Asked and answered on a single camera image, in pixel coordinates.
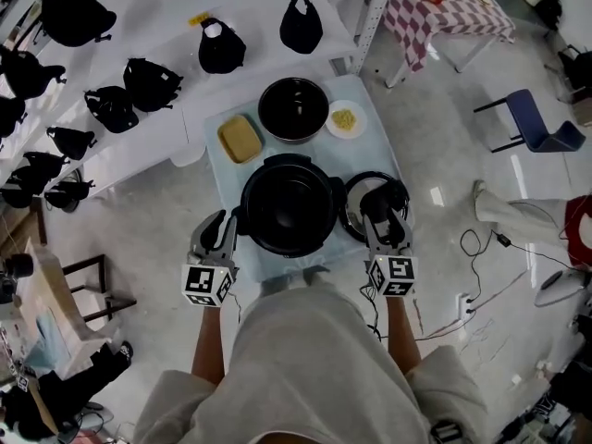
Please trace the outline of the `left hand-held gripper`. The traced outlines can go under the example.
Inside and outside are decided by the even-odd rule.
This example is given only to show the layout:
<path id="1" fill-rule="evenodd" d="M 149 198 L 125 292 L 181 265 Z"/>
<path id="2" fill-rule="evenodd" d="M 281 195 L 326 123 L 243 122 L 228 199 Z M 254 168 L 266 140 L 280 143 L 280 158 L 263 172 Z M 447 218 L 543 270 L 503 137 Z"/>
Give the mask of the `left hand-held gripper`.
<path id="1" fill-rule="evenodd" d="M 236 249 L 238 218 L 231 215 L 225 229 L 225 251 L 216 247 L 224 209 L 208 216 L 191 234 L 190 252 L 181 267 L 181 292 L 193 305 L 221 307 L 230 293 L 239 269 L 233 254 Z"/>

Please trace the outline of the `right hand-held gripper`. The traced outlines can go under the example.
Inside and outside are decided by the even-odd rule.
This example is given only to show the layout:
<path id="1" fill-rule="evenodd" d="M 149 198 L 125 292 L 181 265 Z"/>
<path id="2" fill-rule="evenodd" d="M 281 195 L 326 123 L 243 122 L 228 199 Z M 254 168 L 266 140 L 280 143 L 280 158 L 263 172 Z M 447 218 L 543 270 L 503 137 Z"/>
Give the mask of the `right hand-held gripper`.
<path id="1" fill-rule="evenodd" d="M 369 284 L 385 297 L 404 297 L 410 293 L 417 279 L 418 260 L 413 255 L 413 232 L 407 221 L 395 212 L 401 227 L 399 249 L 383 250 L 374 222 L 364 215 L 364 229 L 369 251 L 367 276 Z"/>

